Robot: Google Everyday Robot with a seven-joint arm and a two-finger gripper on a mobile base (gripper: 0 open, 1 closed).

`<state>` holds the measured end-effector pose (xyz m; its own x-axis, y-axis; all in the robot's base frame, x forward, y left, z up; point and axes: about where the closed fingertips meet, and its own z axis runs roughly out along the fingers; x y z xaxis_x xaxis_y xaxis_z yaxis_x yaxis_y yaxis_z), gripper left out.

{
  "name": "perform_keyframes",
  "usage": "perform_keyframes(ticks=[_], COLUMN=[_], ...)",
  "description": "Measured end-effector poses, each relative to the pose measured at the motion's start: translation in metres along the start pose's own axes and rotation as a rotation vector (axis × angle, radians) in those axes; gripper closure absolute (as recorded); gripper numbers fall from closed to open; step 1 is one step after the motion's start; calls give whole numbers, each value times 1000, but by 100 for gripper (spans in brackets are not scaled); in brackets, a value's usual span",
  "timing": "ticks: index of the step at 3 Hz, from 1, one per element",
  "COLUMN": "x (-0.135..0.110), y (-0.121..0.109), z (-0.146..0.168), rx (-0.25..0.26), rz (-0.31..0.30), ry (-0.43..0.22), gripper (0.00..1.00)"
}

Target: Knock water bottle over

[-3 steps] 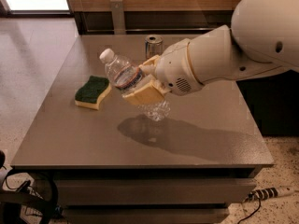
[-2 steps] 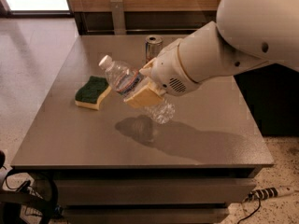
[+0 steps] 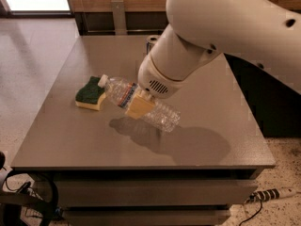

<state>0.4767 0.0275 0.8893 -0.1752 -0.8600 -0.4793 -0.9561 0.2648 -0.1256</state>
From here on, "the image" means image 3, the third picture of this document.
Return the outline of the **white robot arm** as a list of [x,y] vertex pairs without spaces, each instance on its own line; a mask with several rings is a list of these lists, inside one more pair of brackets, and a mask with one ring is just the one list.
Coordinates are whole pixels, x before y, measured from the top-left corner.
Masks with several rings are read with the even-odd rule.
[[220,54],[239,57],[301,91],[301,14],[269,0],[166,0],[168,26],[138,71],[126,114],[139,119],[157,98]]

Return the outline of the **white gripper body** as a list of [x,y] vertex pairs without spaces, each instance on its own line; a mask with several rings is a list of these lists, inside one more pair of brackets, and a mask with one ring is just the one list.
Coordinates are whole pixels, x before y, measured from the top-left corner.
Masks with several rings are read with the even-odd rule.
[[187,56],[166,59],[148,53],[138,70],[138,84],[156,98],[169,98],[186,84],[188,62]]

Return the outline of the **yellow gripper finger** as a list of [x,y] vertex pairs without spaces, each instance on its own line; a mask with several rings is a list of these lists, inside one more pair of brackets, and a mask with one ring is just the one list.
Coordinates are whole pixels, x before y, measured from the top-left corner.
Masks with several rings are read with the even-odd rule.
[[155,107],[155,102],[151,94],[147,91],[139,90],[131,100],[125,114],[133,119],[139,119],[151,112]]

